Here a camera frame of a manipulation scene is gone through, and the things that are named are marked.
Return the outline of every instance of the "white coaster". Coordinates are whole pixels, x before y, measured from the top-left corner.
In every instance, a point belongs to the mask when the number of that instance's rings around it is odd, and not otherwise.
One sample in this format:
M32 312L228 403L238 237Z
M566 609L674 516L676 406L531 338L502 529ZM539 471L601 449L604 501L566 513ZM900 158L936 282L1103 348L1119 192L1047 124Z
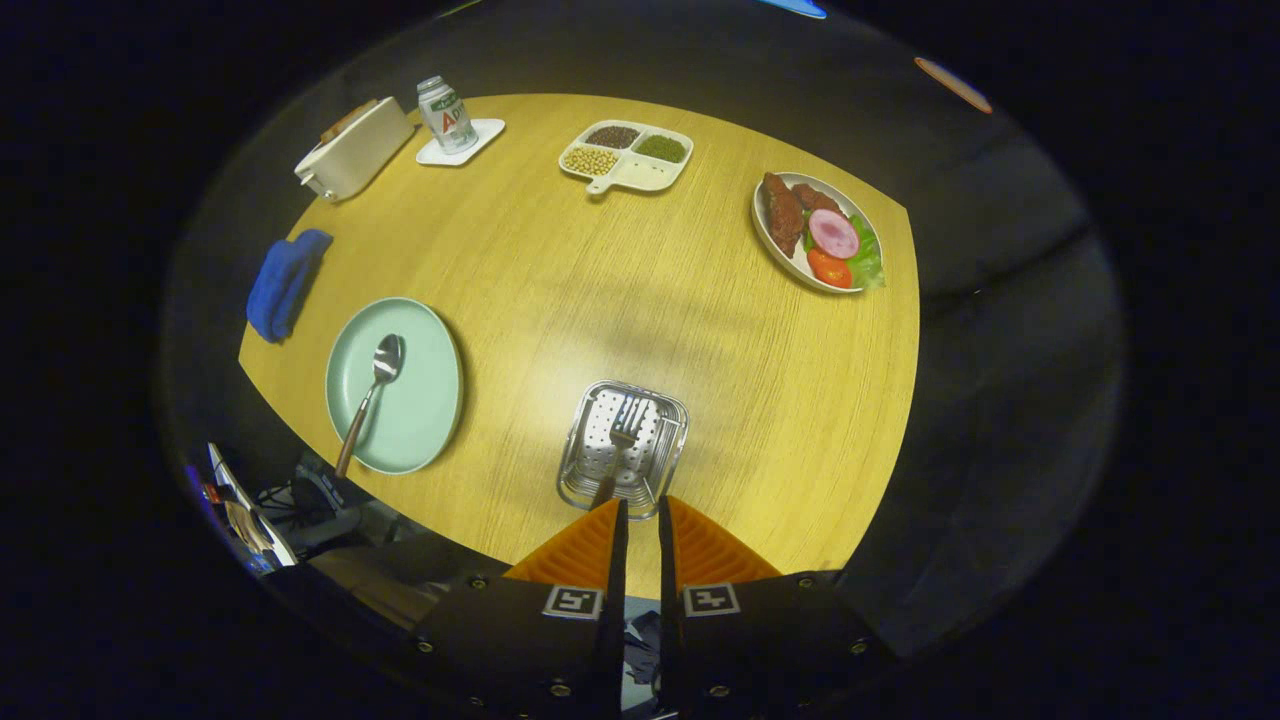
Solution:
M476 135L480 136L476 143L467 147L462 152L454 152L453 155L445 155L440 150L440 143L435 141L435 136L417 151L417 164L419 165L461 165L471 159L472 155L480 151L481 147L489 145L489 141L498 137L502 128L507 127L507 123L494 118L479 118L471 120L471 127L476 129Z

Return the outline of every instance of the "white toaster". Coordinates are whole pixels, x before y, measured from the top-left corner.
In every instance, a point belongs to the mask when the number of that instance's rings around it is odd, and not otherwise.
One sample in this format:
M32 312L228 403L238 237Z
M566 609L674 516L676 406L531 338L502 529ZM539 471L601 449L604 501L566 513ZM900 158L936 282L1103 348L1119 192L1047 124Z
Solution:
M329 142L316 145L293 173L302 184L337 202L364 190L413 135L394 97L384 97Z

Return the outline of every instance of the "meat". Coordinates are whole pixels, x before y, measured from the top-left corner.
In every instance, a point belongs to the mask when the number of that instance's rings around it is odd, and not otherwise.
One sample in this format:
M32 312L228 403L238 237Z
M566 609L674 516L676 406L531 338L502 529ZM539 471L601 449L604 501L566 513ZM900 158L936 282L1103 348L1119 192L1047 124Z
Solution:
M792 187L791 192L800 199L800 204L804 205L805 210L831 210L832 213L840 213L841 218L849 219L845 217L845 211L840 209L840 205L836 205L835 200L820 190L809 187L809 183L800 183Z
M764 173L764 191L769 193L769 238L783 255L792 258L804 233L804 210L782 178L773 173Z

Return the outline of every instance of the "fork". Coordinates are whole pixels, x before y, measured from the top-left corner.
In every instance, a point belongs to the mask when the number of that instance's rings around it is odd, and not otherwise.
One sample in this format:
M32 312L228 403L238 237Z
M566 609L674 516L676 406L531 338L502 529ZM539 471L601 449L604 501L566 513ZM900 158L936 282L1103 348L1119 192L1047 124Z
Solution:
M604 478L600 479L600 487L595 491L595 497L591 498L591 510L604 505L613 497L613 491L618 484L614 477L618 461L622 460L622 454L635 446L636 439L640 438L640 423L644 420L644 411L648 404L648 400L634 395L622 398L618 414L613 416L613 424L609 425L609 442L613 443L613 459L609 460L609 469L604 473Z

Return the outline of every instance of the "table surface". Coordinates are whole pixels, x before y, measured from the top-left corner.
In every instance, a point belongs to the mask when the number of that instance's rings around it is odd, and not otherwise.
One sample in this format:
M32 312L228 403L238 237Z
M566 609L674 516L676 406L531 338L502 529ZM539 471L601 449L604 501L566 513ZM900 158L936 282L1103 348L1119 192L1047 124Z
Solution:
M293 334L270 345L246 324L239 352L271 407L337 459L324 397L334 338L367 304L413 297L449 325L465 400L426 468L393 477L352 462L349 478L390 507L518 561L582 515L556 492L566 433L588 386L617 379L689 409L671 495L783 573L842 566L911 405L919 287L906 210L814 155L687 110L580 95L466 102L472 118L507 123L467 164L419 165L430 138L419 127L361 193L317 199L298 219L291 238L319 228L334 242ZM593 202L586 181L559 170L564 146L609 118L694 140L669 190L614 187ZM750 219L765 170L818 177L856 202L879 234L887 287L829 295L777 265ZM627 594L658 597L657 519L630 524L627 555Z

